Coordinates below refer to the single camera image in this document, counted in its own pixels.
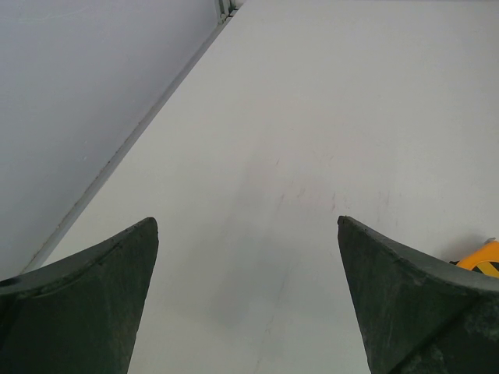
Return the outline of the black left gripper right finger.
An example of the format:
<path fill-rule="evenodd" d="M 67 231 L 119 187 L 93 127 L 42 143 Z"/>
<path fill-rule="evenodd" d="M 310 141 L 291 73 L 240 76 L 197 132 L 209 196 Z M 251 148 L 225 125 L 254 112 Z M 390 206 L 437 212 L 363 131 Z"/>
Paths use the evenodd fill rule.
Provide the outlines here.
<path fill-rule="evenodd" d="M 338 247 L 372 373 L 495 373 L 498 278 L 347 216 Z"/>

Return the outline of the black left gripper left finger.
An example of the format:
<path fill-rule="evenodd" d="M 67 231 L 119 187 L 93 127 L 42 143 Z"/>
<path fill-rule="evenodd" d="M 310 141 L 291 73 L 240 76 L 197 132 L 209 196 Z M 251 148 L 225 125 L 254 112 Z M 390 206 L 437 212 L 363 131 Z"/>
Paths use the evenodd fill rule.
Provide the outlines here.
<path fill-rule="evenodd" d="M 1 282 L 3 373 L 126 373 L 159 246 L 145 218 Z"/>

